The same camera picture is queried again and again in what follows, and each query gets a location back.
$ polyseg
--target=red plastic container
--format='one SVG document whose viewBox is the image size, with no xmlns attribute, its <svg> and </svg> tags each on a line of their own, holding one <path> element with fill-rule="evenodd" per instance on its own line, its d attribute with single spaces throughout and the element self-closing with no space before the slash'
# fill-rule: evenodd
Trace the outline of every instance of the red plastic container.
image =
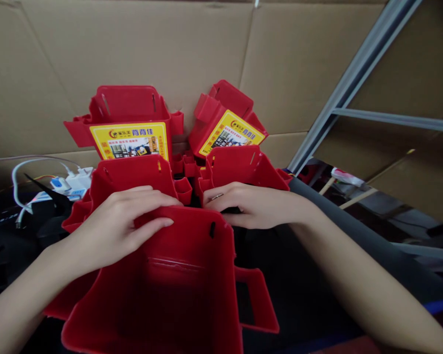
<svg viewBox="0 0 443 354">
<path fill-rule="evenodd" d="M 74 307 L 63 344 L 84 353 L 243 352 L 241 328 L 277 333 L 259 269 L 233 265 L 233 230 L 214 211 L 162 207 L 135 221 L 170 217 L 133 254 L 100 270 Z M 248 285 L 255 324 L 241 324 L 235 282 Z"/>
<path fill-rule="evenodd" d="M 184 114 L 169 113 L 152 86 L 100 86 L 90 114 L 64 122 L 77 146 L 94 146 L 103 160 L 160 154 L 172 160 L 172 135 L 184 132 Z"/>
<path fill-rule="evenodd" d="M 275 169 L 259 146 L 216 147 L 207 156 L 205 167 L 197 169 L 195 193 L 203 200 L 203 192 L 232 182 L 289 190 L 292 176 Z"/>
<path fill-rule="evenodd" d="M 173 180 L 169 163 L 160 155 L 101 161 L 92 175 L 92 185 L 84 198 L 75 202 L 62 227 L 74 232 L 113 192 L 150 185 L 189 205 L 192 186 L 187 178 Z M 81 277 L 67 286 L 44 310 L 47 316 L 66 320 L 74 305 L 87 293 L 97 272 Z"/>
<path fill-rule="evenodd" d="M 184 174 L 185 177 L 195 177 L 197 168 L 205 166 L 205 160 L 195 159 L 191 150 L 186 150 L 184 154 L 177 154 L 172 156 L 173 172 L 174 174 Z"/>
<path fill-rule="evenodd" d="M 201 94 L 194 114 L 189 143 L 201 158 L 214 147 L 259 145 L 269 135 L 253 112 L 253 100 L 225 80 Z"/>
</svg>

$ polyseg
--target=photo on label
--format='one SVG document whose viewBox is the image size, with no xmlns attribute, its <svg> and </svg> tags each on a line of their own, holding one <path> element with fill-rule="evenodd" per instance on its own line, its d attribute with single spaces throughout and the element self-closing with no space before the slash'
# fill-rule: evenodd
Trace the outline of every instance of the photo on label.
<svg viewBox="0 0 443 354">
<path fill-rule="evenodd" d="M 245 137 L 240 136 L 234 130 L 225 127 L 220 136 L 212 144 L 212 148 L 225 146 L 244 146 L 251 145 L 253 142 Z"/>
<path fill-rule="evenodd" d="M 110 147 L 115 158 L 159 154 L 157 137 L 132 139 L 131 142 L 111 144 Z"/>
</svg>

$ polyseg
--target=hand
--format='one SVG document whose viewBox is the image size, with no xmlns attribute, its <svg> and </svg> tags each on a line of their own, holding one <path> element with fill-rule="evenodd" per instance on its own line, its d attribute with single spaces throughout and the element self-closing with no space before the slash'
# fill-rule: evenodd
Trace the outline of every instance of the hand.
<svg viewBox="0 0 443 354">
<path fill-rule="evenodd" d="M 133 221 L 159 207 L 175 205 L 182 204 L 151 186 L 113 193 L 76 231 L 48 248 L 58 250 L 72 275 L 81 276 L 119 261 L 160 229 L 172 225 L 169 218 L 157 218 L 135 229 Z"/>
<path fill-rule="evenodd" d="M 229 224 L 247 229 L 270 229 L 280 224 L 301 223 L 308 219 L 308 214 L 317 210 L 312 202 L 295 193 L 239 182 L 205 191 L 203 205 L 206 209 L 220 212 L 228 207 L 238 207 L 242 214 L 224 213 L 223 217 Z"/>
</svg>

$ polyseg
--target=metal rack frame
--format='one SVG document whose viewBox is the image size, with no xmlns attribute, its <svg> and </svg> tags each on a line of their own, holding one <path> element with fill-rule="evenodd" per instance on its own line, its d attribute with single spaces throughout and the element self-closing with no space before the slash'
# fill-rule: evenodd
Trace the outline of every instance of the metal rack frame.
<svg viewBox="0 0 443 354">
<path fill-rule="evenodd" d="M 422 0 L 389 0 L 290 162 L 288 169 L 293 174 L 299 175 L 340 116 L 443 132 L 442 119 L 347 108 L 421 2 Z M 395 245 L 406 253 L 443 259 L 443 250 L 441 249 L 418 245 Z"/>
</svg>

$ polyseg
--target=yellow label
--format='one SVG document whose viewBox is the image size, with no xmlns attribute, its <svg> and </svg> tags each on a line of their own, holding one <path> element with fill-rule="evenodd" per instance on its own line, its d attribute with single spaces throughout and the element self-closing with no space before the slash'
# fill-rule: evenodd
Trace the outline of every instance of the yellow label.
<svg viewBox="0 0 443 354">
<path fill-rule="evenodd" d="M 90 131 L 104 160 L 159 154 L 169 161 L 164 122 L 97 125 Z"/>
<path fill-rule="evenodd" d="M 259 145 L 264 138 L 264 134 L 226 110 L 199 153 L 207 156 L 216 147 Z"/>
</svg>

